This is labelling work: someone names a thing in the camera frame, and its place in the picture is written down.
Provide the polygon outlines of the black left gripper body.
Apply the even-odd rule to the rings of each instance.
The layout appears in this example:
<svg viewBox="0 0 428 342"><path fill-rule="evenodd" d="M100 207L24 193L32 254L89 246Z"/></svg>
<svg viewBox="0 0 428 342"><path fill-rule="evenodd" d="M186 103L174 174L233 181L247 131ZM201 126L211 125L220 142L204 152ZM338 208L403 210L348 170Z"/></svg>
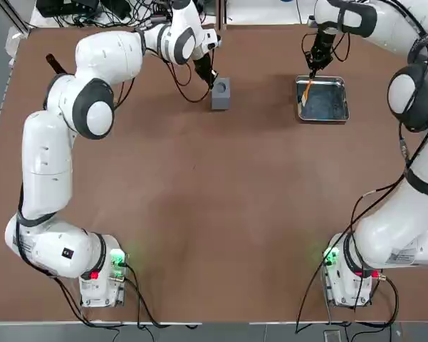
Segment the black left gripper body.
<svg viewBox="0 0 428 342"><path fill-rule="evenodd" d="M197 60L193 60L194 69L201 79L212 79L213 68L210 55L203 55Z"/></svg>

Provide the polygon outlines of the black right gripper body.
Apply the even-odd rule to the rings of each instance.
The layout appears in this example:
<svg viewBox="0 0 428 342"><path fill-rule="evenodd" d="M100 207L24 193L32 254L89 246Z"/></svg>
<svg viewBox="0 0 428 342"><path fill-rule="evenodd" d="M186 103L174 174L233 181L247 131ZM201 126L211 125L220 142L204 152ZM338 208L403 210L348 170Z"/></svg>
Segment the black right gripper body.
<svg viewBox="0 0 428 342"><path fill-rule="evenodd" d="M306 52L306 62L310 70L323 70L333 57L333 35L316 35L312 48Z"/></svg>

